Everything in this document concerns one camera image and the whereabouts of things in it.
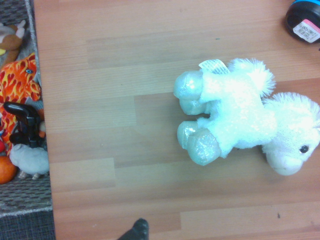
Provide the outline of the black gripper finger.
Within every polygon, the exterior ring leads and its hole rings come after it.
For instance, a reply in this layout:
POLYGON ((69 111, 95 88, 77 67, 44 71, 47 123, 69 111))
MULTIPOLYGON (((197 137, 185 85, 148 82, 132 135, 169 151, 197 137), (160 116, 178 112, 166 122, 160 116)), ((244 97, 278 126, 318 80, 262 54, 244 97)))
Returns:
POLYGON ((121 235, 118 240, 149 240, 149 223, 139 218, 131 229, 121 235))

